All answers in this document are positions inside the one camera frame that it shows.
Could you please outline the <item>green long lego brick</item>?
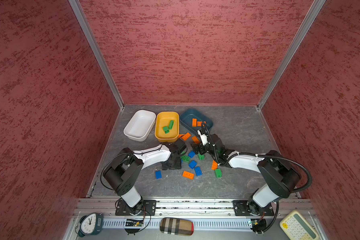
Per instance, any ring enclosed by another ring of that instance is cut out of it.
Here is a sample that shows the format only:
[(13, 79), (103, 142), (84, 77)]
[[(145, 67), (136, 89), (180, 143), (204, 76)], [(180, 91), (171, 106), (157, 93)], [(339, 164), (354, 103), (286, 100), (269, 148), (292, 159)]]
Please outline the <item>green long lego brick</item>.
[(174, 120), (170, 120), (170, 123), (168, 125), (169, 130), (171, 130), (174, 126)]

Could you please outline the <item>green flat lego plate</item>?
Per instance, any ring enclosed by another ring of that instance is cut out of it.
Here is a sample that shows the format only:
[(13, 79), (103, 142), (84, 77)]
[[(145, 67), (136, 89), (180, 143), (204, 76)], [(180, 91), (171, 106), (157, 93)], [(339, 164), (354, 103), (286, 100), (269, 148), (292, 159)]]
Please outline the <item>green flat lego plate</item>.
[(186, 155), (184, 155), (184, 156), (181, 156), (181, 160), (182, 160), (182, 162), (186, 162), (186, 163), (189, 163), (190, 162), (190, 157), (189, 156), (186, 156)]

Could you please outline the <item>teal plastic container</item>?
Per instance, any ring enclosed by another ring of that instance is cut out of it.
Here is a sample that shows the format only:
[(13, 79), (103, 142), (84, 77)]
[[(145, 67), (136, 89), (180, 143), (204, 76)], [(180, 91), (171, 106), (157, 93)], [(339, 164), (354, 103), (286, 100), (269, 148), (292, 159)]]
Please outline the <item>teal plastic container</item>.
[(213, 121), (202, 112), (194, 108), (187, 109), (180, 115), (180, 123), (192, 135), (198, 136), (198, 130), (201, 128), (192, 126), (193, 119), (197, 119), (198, 122), (206, 122), (208, 130), (214, 126)]

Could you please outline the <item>orange lego by yellow bin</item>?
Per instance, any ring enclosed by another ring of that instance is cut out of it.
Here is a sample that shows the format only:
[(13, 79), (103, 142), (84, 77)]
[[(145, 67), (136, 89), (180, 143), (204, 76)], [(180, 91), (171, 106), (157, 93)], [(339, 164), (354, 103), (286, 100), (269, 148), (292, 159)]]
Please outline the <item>orange lego by yellow bin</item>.
[(191, 134), (190, 133), (186, 133), (185, 135), (183, 135), (182, 137), (181, 137), (181, 139), (183, 140), (183, 141), (186, 141), (187, 139), (189, 139), (191, 137)]

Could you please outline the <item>orange lego bottom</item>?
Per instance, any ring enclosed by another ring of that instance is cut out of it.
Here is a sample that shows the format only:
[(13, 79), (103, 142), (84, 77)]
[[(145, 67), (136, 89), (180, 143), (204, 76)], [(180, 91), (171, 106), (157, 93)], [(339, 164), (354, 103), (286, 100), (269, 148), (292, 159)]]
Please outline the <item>orange lego bottom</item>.
[(193, 180), (194, 177), (195, 177), (195, 175), (194, 175), (193, 173), (190, 173), (190, 172), (187, 172), (187, 171), (184, 171), (183, 174), (182, 174), (182, 176), (183, 176), (184, 178), (187, 178), (187, 179), (190, 179), (190, 180)]

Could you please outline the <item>blue small lego centre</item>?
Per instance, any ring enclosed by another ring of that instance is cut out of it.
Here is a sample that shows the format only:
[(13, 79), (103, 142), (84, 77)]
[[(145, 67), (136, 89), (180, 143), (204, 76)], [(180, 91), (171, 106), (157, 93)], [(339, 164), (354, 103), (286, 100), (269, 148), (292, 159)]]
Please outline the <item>blue small lego centre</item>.
[(194, 151), (190, 151), (189, 154), (188, 154), (188, 156), (190, 158), (193, 158), (195, 155), (196, 155), (196, 153)]

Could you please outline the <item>yellow plastic container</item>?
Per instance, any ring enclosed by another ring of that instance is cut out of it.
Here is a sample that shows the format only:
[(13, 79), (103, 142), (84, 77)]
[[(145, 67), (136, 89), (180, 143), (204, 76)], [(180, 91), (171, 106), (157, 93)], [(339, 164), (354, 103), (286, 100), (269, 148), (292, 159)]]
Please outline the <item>yellow plastic container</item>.
[[(165, 134), (163, 127), (169, 125), (170, 120), (174, 120), (174, 126), (168, 134)], [(159, 142), (173, 143), (178, 139), (180, 133), (179, 114), (176, 112), (160, 112), (156, 118), (155, 137)]]

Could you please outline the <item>white plastic container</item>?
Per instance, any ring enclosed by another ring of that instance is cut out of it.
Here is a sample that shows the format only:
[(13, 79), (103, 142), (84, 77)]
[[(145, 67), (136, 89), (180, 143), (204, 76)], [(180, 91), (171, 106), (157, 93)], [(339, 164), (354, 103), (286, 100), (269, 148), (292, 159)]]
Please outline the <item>white plastic container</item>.
[(156, 114), (154, 112), (139, 110), (124, 128), (124, 135), (130, 140), (143, 142), (147, 139), (155, 122)]

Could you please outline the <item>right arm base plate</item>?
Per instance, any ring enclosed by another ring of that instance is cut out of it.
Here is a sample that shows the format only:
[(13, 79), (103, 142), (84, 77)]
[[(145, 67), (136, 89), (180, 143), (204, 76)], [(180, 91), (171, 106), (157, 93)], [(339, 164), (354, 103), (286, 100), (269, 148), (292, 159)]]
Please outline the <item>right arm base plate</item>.
[(247, 200), (233, 200), (233, 210), (235, 216), (252, 217), (271, 217), (274, 216), (274, 210), (271, 204), (266, 207), (259, 207), (255, 202)]

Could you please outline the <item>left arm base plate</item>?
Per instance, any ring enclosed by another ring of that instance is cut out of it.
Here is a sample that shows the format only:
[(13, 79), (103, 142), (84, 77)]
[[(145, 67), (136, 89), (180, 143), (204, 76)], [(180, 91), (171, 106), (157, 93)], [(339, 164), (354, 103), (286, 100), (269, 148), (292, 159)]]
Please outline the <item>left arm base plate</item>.
[(154, 216), (156, 212), (156, 200), (141, 200), (136, 206), (130, 207), (124, 200), (115, 203), (116, 216)]

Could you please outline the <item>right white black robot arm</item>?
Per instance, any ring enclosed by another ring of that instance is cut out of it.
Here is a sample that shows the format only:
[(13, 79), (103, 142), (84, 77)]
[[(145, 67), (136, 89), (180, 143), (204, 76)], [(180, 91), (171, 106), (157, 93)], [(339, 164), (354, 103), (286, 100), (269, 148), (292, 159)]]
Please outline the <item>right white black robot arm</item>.
[(216, 134), (210, 134), (204, 124), (197, 131), (197, 135), (201, 139), (201, 150), (210, 154), (218, 166), (250, 170), (262, 175), (266, 184), (257, 189), (247, 202), (247, 211), (251, 215), (262, 214), (272, 202), (304, 191), (313, 182), (307, 168), (284, 158), (277, 151), (253, 154), (227, 149), (222, 140)]

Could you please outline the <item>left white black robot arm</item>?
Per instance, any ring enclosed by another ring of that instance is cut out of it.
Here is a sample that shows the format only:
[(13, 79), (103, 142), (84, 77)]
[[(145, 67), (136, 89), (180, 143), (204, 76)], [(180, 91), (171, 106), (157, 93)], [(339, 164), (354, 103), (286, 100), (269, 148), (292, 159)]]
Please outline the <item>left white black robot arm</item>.
[(124, 148), (104, 167), (102, 176), (126, 203), (131, 213), (137, 215), (143, 210), (143, 198), (135, 187), (141, 170), (158, 163), (162, 164), (163, 171), (180, 170), (181, 156), (186, 152), (186, 142), (181, 139), (142, 151), (134, 152)]

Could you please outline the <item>teal analog clock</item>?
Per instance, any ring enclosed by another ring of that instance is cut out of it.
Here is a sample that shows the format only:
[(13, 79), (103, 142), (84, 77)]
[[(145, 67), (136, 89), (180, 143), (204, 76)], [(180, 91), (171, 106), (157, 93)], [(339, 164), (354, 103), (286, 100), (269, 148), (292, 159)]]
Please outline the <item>teal analog clock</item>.
[(101, 213), (91, 213), (79, 220), (78, 236), (98, 235), (103, 229), (104, 216)]

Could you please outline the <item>yellow calculator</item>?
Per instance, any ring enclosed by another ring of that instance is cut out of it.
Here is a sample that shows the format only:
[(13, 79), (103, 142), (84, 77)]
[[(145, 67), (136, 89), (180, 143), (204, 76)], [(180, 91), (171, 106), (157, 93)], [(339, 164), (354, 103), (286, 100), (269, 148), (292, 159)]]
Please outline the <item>yellow calculator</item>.
[(290, 240), (319, 240), (320, 236), (307, 220), (296, 210), (280, 222), (280, 228)]

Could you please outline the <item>plaid fabric case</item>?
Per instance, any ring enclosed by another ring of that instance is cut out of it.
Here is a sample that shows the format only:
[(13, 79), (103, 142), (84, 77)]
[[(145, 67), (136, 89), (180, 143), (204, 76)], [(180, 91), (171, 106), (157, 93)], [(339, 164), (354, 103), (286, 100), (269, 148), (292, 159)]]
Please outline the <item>plaid fabric case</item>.
[(194, 224), (185, 219), (163, 218), (160, 222), (160, 231), (169, 235), (191, 236), (194, 233)]

